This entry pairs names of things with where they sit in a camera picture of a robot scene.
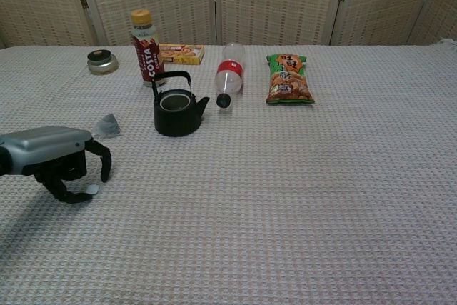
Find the yellow snack box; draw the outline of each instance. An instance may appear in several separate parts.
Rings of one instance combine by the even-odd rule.
[[[200,64],[205,54],[203,45],[160,43],[160,56],[170,64]]]

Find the green snack bag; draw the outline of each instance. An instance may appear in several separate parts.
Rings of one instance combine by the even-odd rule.
[[[270,65],[270,92],[267,104],[313,103],[308,90],[305,66],[306,56],[276,54],[266,57]]]

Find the small white object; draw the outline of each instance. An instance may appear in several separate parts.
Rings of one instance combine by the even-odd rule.
[[[97,194],[99,192],[99,189],[100,189],[99,185],[95,185],[95,184],[89,185],[87,187],[86,193],[94,195],[94,194]]]

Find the teapot spout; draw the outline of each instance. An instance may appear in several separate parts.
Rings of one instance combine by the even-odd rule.
[[[197,109],[199,112],[199,116],[203,116],[203,113],[205,111],[206,105],[208,104],[209,97],[205,96],[204,98],[200,99],[200,101],[197,103]]]

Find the plastic bottle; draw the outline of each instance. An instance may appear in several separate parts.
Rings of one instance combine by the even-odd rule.
[[[227,44],[222,51],[222,62],[217,68],[214,83],[219,95],[216,103],[221,109],[228,109],[233,95],[243,84],[244,47],[238,43]]]
[[[152,24],[152,16],[149,10],[133,10],[131,21],[134,25],[131,35],[138,56],[141,76],[146,86],[152,86],[154,75],[165,71],[159,51],[159,33],[156,26]],[[156,84],[161,86],[165,82],[166,80],[160,80]]]

